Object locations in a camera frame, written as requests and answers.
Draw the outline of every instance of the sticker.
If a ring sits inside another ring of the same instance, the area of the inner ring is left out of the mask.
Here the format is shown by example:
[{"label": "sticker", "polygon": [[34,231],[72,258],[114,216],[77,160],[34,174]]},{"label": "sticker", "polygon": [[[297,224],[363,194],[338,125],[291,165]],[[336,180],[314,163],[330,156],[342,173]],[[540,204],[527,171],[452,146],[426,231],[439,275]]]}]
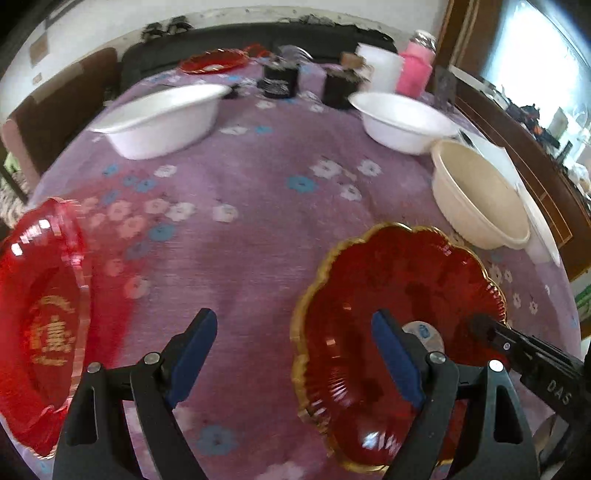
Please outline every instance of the sticker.
[{"label": "sticker", "polygon": [[443,338],[433,325],[426,322],[410,322],[404,325],[402,329],[421,340],[428,352],[445,353]]}]

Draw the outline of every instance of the wooden cabinet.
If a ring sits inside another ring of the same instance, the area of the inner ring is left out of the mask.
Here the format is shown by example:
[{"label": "wooden cabinet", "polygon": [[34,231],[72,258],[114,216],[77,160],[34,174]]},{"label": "wooden cabinet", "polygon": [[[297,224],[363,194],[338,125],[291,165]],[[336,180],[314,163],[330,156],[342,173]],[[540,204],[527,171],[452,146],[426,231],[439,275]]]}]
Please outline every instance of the wooden cabinet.
[{"label": "wooden cabinet", "polygon": [[458,80],[457,108],[505,147],[548,222],[572,281],[591,267],[591,215],[583,196],[531,134],[483,93]]}]

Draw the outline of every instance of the blue flower print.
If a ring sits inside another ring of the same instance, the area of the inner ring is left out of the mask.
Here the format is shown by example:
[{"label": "blue flower print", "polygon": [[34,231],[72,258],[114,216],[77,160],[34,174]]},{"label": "blue flower print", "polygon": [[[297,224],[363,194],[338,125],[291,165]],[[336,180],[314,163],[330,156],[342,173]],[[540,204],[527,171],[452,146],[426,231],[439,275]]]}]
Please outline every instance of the blue flower print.
[{"label": "blue flower print", "polygon": [[156,182],[152,179],[142,180],[135,187],[136,192],[146,193],[152,190],[156,186]]},{"label": "blue flower print", "polygon": [[115,164],[109,165],[107,168],[103,170],[103,175],[105,177],[112,177],[119,171],[119,167]]},{"label": "blue flower print", "polygon": [[259,135],[261,134],[270,134],[272,133],[273,129],[271,127],[256,127],[255,128],[255,132],[258,133]]},{"label": "blue flower print", "polygon": [[173,237],[176,229],[174,225],[169,223],[159,223],[148,231],[148,237],[154,242],[165,242]]},{"label": "blue flower print", "polygon": [[125,250],[125,259],[127,261],[130,260],[139,260],[140,258],[144,258],[150,252],[152,245],[147,240],[142,240],[141,242],[137,242]]},{"label": "blue flower print", "polygon": [[111,190],[110,192],[105,193],[100,198],[100,203],[104,206],[110,205],[113,203],[117,197],[119,196],[119,190]]},{"label": "blue flower print", "polygon": [[201,429],[197,449],[203,455],[227,455],[238,446],[234,432],[219,425],[208,425]]},{"label": "blue flower print", "polygon": [[287,179],[287,186],[300,193],[309,193],[316,190],[316,183],[308,177],[303,177],[301,175],[289,177]]},{"label": "blue flower print", "polygon": [[134,177],[133,175],[127,175],[123,179],[123,185],[125,185],[126,187],[132,187],[132,186],[134,186],[138,182],[139,182],[139,178],[138,177]]}]

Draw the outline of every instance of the red fluted bowl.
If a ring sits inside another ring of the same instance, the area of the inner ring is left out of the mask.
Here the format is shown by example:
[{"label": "red fluted bowl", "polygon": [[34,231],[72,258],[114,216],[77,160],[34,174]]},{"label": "red fluted bowl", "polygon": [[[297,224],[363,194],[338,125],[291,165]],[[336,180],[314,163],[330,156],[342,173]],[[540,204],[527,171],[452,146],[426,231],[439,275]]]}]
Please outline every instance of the red fluted bowl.
[{"label": "red fluted bowl", "polygon": [[[505,297],[472,252],[435,228],[397,223],[340,244],[294,312],[292,377],[303,416],[326,436],[339,462],[357,472],[389,465],[417,414],[372,340],[371,318],[379,309],[401,326],[430,324],[458,364],[505,362],[477,343],[465,322],[475,313],[506,322]],[[457,402],[441,462],[453,458],[464,412]]]}]

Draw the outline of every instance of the white wall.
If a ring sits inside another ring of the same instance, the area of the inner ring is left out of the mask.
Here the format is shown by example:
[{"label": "white wall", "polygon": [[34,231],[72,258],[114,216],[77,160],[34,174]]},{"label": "white wall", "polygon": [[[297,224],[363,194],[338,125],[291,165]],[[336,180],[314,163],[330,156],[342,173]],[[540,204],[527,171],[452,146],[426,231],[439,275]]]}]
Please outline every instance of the white wall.
[{"label": "white wall", "polygon": [[[273,21],[280,16],[295,18],[313,12],[343,23],[348,20],[358,24],[367,19],[370,21],[367,26],[376,28],[376,25],[384,25],[383,30],[394,33],[397,40],[396,36],[408,39],[417,29],[437,35],[447,5],[447,0],[299,0],[300,6],[292,7],[294,0],[267,0],[261,2],[262,5],[250,7],[251,2],[85,0],[48,29],[49,55],[39,64],[31,67],[29,47],[43,33],[42,25],[20,49],[0,80],[0,122],[40,85],[33,85],[33,77],[37,74],[41,73],[42,82],[45,82],[72,62],[116,39],[116,46],[127,47],[138,41],[138,34],[145,25],[155,21],[187,15],[191,23],[199,28],[249,20]],[[338,13],[346,15],[338,18]],[[357,17],[358,21],[352,20],[352,17]]]}]

